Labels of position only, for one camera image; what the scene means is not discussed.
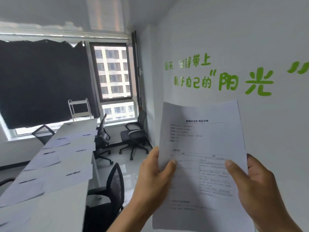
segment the black curtain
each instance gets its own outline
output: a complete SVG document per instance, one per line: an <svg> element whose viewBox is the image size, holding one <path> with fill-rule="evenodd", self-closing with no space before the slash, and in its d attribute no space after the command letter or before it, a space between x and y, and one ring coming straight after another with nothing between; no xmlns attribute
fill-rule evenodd
<svg viewBox="0 0 309 232"><path fill-rule="evenodd" d="M86 98L98 118L81 42L0 41L0 113L9 129L70 120L68 100ZM75 112L85 109L80 105Z"/></svg>

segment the floor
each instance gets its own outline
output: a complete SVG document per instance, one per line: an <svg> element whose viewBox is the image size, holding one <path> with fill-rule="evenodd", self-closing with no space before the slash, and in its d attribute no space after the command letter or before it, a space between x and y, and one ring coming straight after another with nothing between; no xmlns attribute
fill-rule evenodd
<svg viewBox="0 0 309 232"><path fill-rule="evenodd" d="M138 177L138 171L139 166L142 163L142 161L147 157L145 150L136 149L133 155L134 160L130 160L130 153L131 150L124 150L122 151L122 154L119 154L119 149L124 146L118 146L111 148L111 155L104 154L105 157L110 158L114 161L114 163L119 163L120 168L122 170L124 183L125 183L125 202L124 205L128 204L130 201L134 187L136 185L137 177ZM106 181L109 176L109 173L111 169L113 168L113 165L110 165L109 161L98 159L96 161L98 172L101 180L102 186L106 186ZM6 179L11 177L17 177L17 175L24 169L24 167L18 167L13 169L7 169L0 171L0 179ZM9 187L10 183L5 184L4 186L0 187L0 195L6 190L7 187ZM89 188L94 188L93 183L90 181ZM104 202L108 202L109 199L107 197L104 197L102 199L94 199L91 198L87 199L87 204L101 204ZM152 218L150 218L144 228L142 229L142 232L150 232L152 230Z"/></svg>

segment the table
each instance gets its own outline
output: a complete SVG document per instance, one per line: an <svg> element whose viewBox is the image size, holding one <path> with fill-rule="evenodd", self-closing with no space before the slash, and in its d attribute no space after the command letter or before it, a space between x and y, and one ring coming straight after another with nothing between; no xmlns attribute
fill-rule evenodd
<svg viewBox="0 0 309 232"><path fill-rule="evenodd" d="M76 121L65 123L52 136L51 140L63 137L68 134L78 133L81 131L92 131L97 127L97 119L89 119L84 121ZM61 148L66 150L72 145L81 145L94 142L94 137L82 137L74 140L71 144L64 145ZM84 167L93 164L93 179L96 187L100 187L100 180L95 164L93 152L77 158L71 158L61 161L61 163L49 166L42 169L21 172L20 175L38 177L48 172L66 172L78 167ZM31 232L68 232L68 231L82 231L84 213L86 207L86 197L88 191L88 182L85 181L59 191L53 191L44 194L40 197L30 199L15 205L0 208L0 215L10 212L16 212L28 205L35 205L31 220L28 224L28 231Z"/></svg>

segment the chair base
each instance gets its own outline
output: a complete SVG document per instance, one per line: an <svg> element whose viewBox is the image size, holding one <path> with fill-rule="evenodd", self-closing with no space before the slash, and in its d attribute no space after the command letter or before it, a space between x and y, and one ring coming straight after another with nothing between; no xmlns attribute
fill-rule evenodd
<svg viewBox="0 0 309 232"><path fill-rule="evenodd" d="M142 147L142 146L140 146L140 145L138 145L138 144L137 144L137 145L134 145L134 146L128 145L128 146L126 146L126 147L121 148L121 149L119 150L119 154L121 154L123 150L128 149L128 148L132 148L131 155L130 155L130 160L133 160L133 151L134 151L135 148L141 148L141 149L143 149L143 150L146 151L146 154L149 154L149 151L148 151L147 148Z"/></svg>
<svg viewBox="0 0 309 232"><path fill-rule="evenodd" d="M96 155L95 155L95 159L100 158L100 159L108 160L110 164L113 164L114 161L112 161L112 160L110 160L110 159L108 159L108 158L105 158L105 157L101 156L102 154L104 154L104 153L106 153L106 152L108 152L109 155L111 154L111 150L104 151L104 152L101 152L101 153L99 153L99 154L96 154Z"/></svg>

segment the person's right hand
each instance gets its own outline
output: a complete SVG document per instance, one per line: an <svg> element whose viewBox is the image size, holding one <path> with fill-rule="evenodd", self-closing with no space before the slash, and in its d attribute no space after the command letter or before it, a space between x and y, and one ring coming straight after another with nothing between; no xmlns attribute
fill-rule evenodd
<svg viewBox="0 0 309 232"><path fill-rule="evenodd" d="M289 216L275 176L256 158L247 154L248 175L233 161L225 167L234 179L242 206L259 232L301 232Z"/></svg>

